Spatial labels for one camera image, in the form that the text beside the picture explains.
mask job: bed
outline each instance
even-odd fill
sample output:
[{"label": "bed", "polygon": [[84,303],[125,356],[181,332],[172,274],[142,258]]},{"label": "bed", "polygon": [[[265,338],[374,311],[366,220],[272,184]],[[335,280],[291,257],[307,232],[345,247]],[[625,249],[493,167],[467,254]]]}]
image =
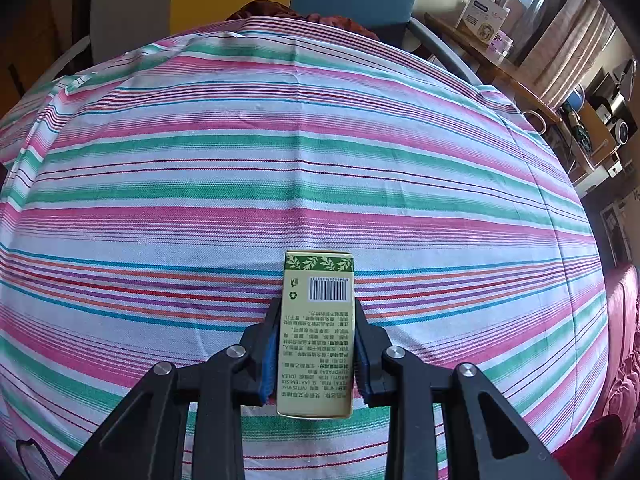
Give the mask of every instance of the bed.
[{"label": "bed", "polygon": [[609,359],[602,392],[590,420],[615,414],[622,422],[622,447],[636,433],[640,400],[640,333],[638,332],[638,270],[625,265],[605,275]]},{"label": "bed", "polygon": [[[158,41],[25,95],[0,162],[15,463],[34,438],[60,472],[155,362],[236,343],[290,248],[353,253],[370,322],[478,364],[551,450],[606,380],[596,244],[551,149],[495,88],[369,38],[249,18]],[[244,408],[247,478],[381,479],[388,411],[354,396],[345,421]]]}]

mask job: product packaging box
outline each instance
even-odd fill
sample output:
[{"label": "product packaging box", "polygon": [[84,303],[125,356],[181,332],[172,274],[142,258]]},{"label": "product packaging box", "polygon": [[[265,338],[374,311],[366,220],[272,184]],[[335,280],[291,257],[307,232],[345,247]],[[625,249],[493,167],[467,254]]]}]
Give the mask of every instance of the product packaging box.
[{"label": "product packaging box", "polygon": [[509,9],[494,0],[469,0],[460,16],[458,30],[489,45],[507,19]]},{"label": "product packaging box", "polygon": [[278,345],[280,415],[351,416],[354,330],[353,257],[287,251]]}]

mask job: curtain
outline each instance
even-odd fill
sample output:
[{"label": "curtain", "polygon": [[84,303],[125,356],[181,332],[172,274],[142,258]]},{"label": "curtain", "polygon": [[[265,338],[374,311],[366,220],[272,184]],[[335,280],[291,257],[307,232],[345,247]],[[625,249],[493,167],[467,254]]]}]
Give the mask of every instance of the curtain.
[{"label": "curtain", "polygon": [[507,35],[513,40],[508,59],[519,66],[540,40],[567,0],[533,0]]},{"label": "curtain", "polygon": [[593,66],[615,23],[599,0],[567,0],[518,69],[518,80],[557,108]]}]

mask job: barcode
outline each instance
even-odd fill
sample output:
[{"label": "barcode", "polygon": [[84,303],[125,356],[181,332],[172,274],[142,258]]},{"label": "barcode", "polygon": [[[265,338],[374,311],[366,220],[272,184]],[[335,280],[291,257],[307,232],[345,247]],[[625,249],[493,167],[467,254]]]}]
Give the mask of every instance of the barcode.
[{"label": "barcode", "polygon": [[347,301],[348,278],[309,277],[309,301]]}]

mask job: red fabric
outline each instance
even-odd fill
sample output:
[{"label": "red fabric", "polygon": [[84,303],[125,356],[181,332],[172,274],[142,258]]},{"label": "red fabric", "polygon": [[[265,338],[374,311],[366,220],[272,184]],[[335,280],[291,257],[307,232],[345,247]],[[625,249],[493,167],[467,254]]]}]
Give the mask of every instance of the red fabric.
[{"label": "red fabric", "polygon": [[603,414],[619,416],[622,422],[623,447],[636,432],[640,402],[640,333],[636,333],[634,348],[618,369]]},{"label": "red fabric", "polygon": [[553,456],[571,480],[600,480],[616,463],[622,448],[622,423],[607,415],[587,424]]},{"label": "red fabric", "polygon": [[609,362],[602,393],[590,416],[599,419],[605,412],[612,391],[620,386],[620,368],[634,351],[634,339],[638,330],[638,272],[633,265],[618,267],[604,278],[607,291],[607,315],[609,317]]},{"label": "red fabric", "polygon": [[278,2],[272,2],[271,0],[254,0],[249,2],[227,19],[240,20],[250,18],[251,16],[275,16],[277,18],[292,18],[294,20],[305,20],[306,22],[323,23],[330,27],[341,28],[342,30],[355,32],[361,36],[379,41],[379,38],[373,32],[367,30],[359,23],[354,22],[351,18],[345,18],[343,16],[320,16],[320,14],[317,13],[302,16],[295,10]]}]

